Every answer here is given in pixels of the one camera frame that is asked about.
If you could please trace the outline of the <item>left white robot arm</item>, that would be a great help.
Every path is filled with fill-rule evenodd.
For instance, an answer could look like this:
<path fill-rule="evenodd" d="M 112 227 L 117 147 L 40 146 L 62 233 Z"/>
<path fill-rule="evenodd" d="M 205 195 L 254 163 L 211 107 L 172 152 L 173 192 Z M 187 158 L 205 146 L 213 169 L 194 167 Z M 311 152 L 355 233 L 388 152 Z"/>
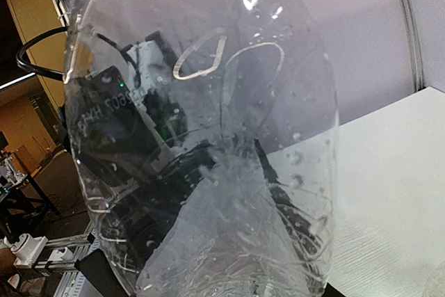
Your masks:
<path fill-rule="evenodd" d="M 139 271 L 199 177 L 197 155 L 175 152 L 188 129 L 184 110 L 154 88 L 131 88 L 116 67 L 65 90 L 72 156 L 103 251 Z"/>

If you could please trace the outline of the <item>clear plastic bottle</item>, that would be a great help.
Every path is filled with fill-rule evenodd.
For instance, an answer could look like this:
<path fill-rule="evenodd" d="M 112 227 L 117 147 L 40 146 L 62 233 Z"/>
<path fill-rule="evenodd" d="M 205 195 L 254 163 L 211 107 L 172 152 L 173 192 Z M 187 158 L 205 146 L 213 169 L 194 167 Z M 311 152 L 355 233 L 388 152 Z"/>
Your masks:
<path fill-rule="evenodd" d="M 302 0 L 74 0 L 64 89 L 160 31 L 178 60 L 158 87 L 183 108 L 198 180 L 128 296 L 322 296 L 331 267 L 339 112 Z"/>

